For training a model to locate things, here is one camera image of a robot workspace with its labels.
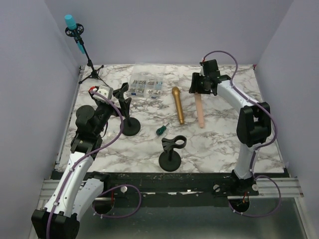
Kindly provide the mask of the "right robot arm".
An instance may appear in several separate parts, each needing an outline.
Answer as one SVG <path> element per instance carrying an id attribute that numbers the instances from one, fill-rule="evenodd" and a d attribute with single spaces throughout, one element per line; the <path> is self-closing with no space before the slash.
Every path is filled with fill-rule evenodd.
<path id="1" fill-rule="evenodd" d="M 198 123 L 204 127 L 201 96 L 213 94 L 222 97 L 239 114 L 236 135 L 241 142 L 240 152 L 234 169 L 236 179 L 229 183 L 230 191 L 241 195 L 247 190 L 246 179 L 252 177 L 254 158 L 259 146 L 271 134 L 270 106 L 259 103 L 239 90 L 227 75 L 203 76 L 193 73 L 189 93 L 194 94 Z"/>

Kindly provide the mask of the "black tripod mic stand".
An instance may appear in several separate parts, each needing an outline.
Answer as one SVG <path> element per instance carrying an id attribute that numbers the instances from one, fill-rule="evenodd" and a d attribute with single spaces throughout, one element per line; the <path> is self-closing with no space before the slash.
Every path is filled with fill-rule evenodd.
<path id="1" fill-rule="evenodd" d="M 88 53 L 87 53 L 87 50 L 84 46 L 84 50 L 85 50 L 85 56 L 87 58 L 87 66 L 91 68 L 91 73 L 89 74 L 89 76 L 87 76 L 86 78 L 82 79 L 79 81 L 79 84 L 82 84 L 84 81 L 86 81 L 87 79 L 96 79 L 96 80 L 100 80 L 103 82 L 104 85 L 108 86 L 106 84 L 106 82 L 99 76 L 99 73 L 100 73 L 100 70 L 102 68 L 104 68 L 104 65 L 101 65 L 101 67 L 95 69 L 94 68 L 94 65 L 93 65 L 93 62 L 91 60 L 91 58 L 89 57 Z"/>

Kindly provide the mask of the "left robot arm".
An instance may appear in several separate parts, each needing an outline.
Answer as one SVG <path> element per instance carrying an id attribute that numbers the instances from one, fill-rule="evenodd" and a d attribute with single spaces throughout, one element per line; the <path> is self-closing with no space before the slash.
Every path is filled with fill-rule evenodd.
<path id="1" fill-rule="evenodd" d="M 85 184 L 82 182 L 97 153 L 104 149 L 101 132 L 107 127 L 109 118 L 119 117 L 118 135 L 124 131 L 124 118 L 129 114 L 131 102 L 130 98 L 124 98 L 128 88 L 128 83 L 117 90 L 103 85 L 92 87 L 89 95 L 97 108 L 83 105 L 76 111 L 77 130 L 71 141 L 67 167 L 48 202 L 31 217 L 38 238 L 76 238 L 80 220 L 95 198 L 110 193 L 111 185 L 104 176 L 97 175 Z"/>

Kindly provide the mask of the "blue microphone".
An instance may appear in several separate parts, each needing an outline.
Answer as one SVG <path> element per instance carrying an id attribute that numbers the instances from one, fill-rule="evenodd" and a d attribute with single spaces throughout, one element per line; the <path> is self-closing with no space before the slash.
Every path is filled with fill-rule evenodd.
<path id="1" fill-rule="evenodd" d="M 65 15 L 64 17 L 67 27 L 65 28 L 65 33 L 67 36 L 72 37 L 82 54 L 85 54 L 84 42 L 81 38 L 81 34 L 84 32 L 83 25 L 76 23 L 74 17 L 70 14 Z"/>

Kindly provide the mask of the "black round-base mic stand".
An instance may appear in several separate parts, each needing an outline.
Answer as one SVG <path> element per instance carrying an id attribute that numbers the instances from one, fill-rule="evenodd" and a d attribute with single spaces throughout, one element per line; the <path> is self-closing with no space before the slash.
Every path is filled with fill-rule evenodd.
<path id="1" fill-rule="evenodd" d="M 181 165 L 181 156 L 175 149 L 183 149 L 187 139 L 183 135 L 178 135 L 173 139 L 161 139 L 163 152 L 159 156 L 159 165 L 166 172 L 174 172 Z"/>

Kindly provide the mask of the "gold microphone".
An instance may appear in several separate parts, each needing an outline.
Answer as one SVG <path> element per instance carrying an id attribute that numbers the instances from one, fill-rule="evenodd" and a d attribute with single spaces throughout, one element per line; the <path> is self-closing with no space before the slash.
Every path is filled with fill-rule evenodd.
<path id="1" fill-rule="evenodd" d="M 172 95 L 174 98 L 175 102 L 175 107 L 176 107 L 176 112 L 177 112 L 177 117 L 180 125 L 184 124 L 184 114 L 182 110 L 182 104 L 180 100 L 180 90 L 178 87 L 173 87 L 172 88 Z"/>

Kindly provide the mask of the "pink microphone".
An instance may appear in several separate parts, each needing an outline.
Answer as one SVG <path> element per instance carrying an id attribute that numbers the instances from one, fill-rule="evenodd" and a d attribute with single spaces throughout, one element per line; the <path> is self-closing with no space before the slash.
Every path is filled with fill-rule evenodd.
<path id="1" fill-rule="evenodd" d="M 202 106 L 202 98 L 201 94 L 195 93 L 195 105 L 196 105 L 196 112 L 197 112 L 197 119 L 200 128 L 204 128 L 204 114 L 203 114 L 203 106 Z"/>

